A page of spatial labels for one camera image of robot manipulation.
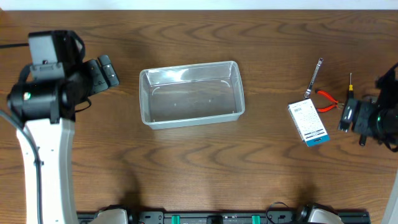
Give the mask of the white blue cardboard box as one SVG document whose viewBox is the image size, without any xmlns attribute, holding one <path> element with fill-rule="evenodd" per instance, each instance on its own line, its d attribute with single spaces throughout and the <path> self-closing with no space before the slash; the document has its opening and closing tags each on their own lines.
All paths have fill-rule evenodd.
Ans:
<svg viewBox="0 0 398 224">
<path fill-rule="evenodd" d="M 330 140 L 311 99 L 291 103 L 287 108 L 301 140 L 308 147 L 316 146 Z"/>
</svg>

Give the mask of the clear plastic container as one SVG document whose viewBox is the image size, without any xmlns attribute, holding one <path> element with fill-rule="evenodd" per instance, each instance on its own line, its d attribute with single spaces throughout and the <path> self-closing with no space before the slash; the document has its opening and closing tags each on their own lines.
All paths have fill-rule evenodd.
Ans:
<svg viewBox="0 0 398 224">
<path fill-rule="evenodd" d="M 235 61 L 142 70 L 139 102 L 142 122 L 152 129 L 236 121 L 245 112 Z"/>
</svg>

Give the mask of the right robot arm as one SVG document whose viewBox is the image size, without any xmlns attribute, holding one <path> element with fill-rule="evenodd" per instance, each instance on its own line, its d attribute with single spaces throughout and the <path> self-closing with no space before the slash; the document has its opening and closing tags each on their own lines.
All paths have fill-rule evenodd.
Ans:
<svg viewBox="0 0 398 224">
<path fill-rule="evenodd" d="M 340 131 L 359 135 L 359 145 L 373 138 L 391 152 L 397 152 L 397 65 L 375 81 L 378 96 L 354 97 L 353 86 L 348 89 L 343 113 L 338 125 Z"/>
</svg>

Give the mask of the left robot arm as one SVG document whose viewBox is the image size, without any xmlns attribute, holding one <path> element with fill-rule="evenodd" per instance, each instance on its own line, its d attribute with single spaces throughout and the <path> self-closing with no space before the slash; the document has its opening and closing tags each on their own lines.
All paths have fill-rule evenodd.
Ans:
<svg viewBox="0 0 398 224">
<path fill-rule="evenodd" d="M 75 116 L 80 104 L 119 84 L 107 55 L 85 60 L 72 30 L 32 32 L 32 63 L 7 96 L 6 119 L 21 146 L 27 223 L 77 223 L 72 178 Z"/>
</svg>

